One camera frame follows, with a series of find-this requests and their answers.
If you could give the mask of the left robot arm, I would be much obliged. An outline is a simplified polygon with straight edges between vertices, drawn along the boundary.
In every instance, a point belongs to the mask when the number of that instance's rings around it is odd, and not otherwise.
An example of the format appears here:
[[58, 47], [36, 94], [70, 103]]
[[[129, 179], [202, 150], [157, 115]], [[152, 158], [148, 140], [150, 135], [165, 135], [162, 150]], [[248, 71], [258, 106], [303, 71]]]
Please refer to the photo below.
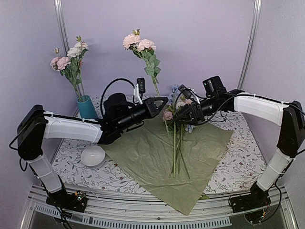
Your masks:
[[168, 102], [166, 97], [149, 97], [138, 104], [128, 102], [123, 93], [115, 93], [103, 103], [102, 119], [80, 119], [46, 112], [42, 105], [35, 105], [17, 128], [12, 142], [21, 159], [28, 162], [46, 191], [60, 207], [67, 207], [71, 197], [50, 162], [43, 156], [44, 139], [76, 139], [109, 145], [140, 127], [145, 119], [155, 118]]

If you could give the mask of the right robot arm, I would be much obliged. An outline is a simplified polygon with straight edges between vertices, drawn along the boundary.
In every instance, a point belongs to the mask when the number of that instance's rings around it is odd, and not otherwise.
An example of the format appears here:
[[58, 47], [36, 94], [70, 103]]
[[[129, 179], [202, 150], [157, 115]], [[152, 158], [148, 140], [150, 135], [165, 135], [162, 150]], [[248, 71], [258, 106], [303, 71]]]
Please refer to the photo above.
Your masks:
[[276, 185], [297, 156], [304, 153], [305, 112], [298, 101], [284, 102], [240, 89], [228, 91], [219, 76], [203, 81], [205, 96], [197, 95], [191, 88], [178, 86], [179, 96], [191, 100], [190, 104], [174, 109], [175, 121], [193, 126], [204, 125], [219, 112], [235, 112], [262, 120], [278, 128], [274, 153], [261, 176], [254, 182], [246, 203], [250, 208], [264, 202], [269, 189]]

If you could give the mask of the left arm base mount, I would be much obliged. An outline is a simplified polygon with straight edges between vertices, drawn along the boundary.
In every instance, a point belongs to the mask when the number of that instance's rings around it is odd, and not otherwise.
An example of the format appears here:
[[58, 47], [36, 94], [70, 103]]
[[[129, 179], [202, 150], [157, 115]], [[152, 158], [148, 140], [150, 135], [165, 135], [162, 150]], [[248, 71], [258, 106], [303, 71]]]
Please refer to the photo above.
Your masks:
[[47, 192], [47, 194], [46, 203], [58, 208], [84, 213], [87, 207], [88, 199], [82, 191], [69, 194], [66, 189], [62, 189], [55, 193]]

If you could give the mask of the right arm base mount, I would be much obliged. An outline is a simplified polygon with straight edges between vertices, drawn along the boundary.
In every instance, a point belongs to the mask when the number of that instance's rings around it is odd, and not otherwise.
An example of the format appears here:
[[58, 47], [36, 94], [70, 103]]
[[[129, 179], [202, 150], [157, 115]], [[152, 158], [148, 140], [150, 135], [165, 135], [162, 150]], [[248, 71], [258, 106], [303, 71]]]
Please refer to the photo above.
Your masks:
[[271, 204], [268, 192], [251, 191], [247, 195], [236, 195], [229, 197], [229, 206], [233, 213], [248, 211], [256, 208], [267, 207]]

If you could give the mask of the green tissue paper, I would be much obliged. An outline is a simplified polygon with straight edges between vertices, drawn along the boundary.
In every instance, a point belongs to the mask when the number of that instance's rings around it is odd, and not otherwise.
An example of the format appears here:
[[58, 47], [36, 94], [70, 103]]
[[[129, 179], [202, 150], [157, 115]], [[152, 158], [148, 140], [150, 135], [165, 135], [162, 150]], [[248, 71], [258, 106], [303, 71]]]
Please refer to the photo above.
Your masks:
[[232, 134], [231, 130], [213, 124], [185, 133], [181, 170], [175, 177], [170, 176], [173, 141], [160, 116], [146, 120], [144, 126], [101, 147], [124, 173], [149, 193], [189, 215], [226, 152]]

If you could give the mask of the pink flower stem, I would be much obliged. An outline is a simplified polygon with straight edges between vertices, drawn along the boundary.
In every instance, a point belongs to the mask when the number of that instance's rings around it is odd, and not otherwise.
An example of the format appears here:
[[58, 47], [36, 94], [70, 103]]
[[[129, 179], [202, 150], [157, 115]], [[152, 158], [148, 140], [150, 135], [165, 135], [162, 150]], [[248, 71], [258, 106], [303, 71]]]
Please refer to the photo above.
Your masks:
[[67, 79], [68, 76], [68, 67], [69, 64], [71, 63], [69, 58], [66, 56], [60, 56], [60, 49], [59, 48], [54, 48], [53, 52], [56, 54], [56, 57], [54, 57], [51, 62], [50, 66], [52, 67], [53, 70], [59, 72], [61, 76], [65, 76]]
[[122, 45], [125, 50], [130, 50], [139, 59], [145, 62], [145, 73], [151, 78], [157, 96], [161, 96], [158, 89], [158, 74], [161, 72], [160, 60], [156, 57], [156, 45], [152, 40], [142, 39], [141, 29], [135, 29], [124, 37]]

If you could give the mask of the white flower stem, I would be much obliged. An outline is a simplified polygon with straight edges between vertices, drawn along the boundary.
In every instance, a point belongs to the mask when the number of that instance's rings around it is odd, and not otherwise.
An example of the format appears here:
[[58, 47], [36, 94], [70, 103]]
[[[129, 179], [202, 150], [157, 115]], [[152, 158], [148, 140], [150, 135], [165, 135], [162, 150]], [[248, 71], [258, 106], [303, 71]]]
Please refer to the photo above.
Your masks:
[[85, 53], [89, 50], [88, 44], [82, 39], [82, 37], [76, 36], [76, 43], [73, 47], [71, 47], [67, 52], [67, 57], [70, 60], [70, 64], [68, 67], [68, 76], [67, 79], [73, 86], [73, 89], [78, 97], [80, 102], [84, 102], [85, 92], [82, 83], [81, 77], [81, 67], [82, 60], [84, 58]]

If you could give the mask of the beige printed ribbon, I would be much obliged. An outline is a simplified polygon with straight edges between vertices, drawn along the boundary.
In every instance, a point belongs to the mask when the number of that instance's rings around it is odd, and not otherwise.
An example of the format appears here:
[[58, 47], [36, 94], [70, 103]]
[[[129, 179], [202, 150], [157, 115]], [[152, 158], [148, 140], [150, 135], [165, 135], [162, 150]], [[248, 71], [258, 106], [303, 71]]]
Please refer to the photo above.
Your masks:
[[231, 139], [231, 141], [236, 144], [248, 145], [248, 142], [242, 139]]

